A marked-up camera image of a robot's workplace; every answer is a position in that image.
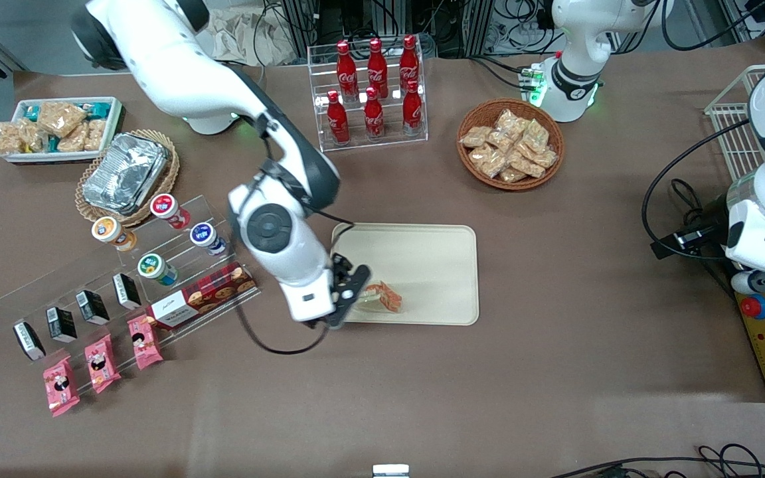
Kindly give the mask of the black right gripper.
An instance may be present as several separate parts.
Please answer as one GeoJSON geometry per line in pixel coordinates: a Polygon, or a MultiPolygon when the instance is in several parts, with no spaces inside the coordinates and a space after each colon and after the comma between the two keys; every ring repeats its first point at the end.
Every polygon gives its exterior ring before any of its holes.
{"type": "Polygon", "coordinates": [[[347,315],[357,299],[356,293],[361,293],[367,287],[371,278],[371,270],[366,264],[359,264],[351,272],[351,263],[343,255],[331,257],[331,299],[334,311],[323,319],[328,329],[337,330],[343,326],[347,315]]]}

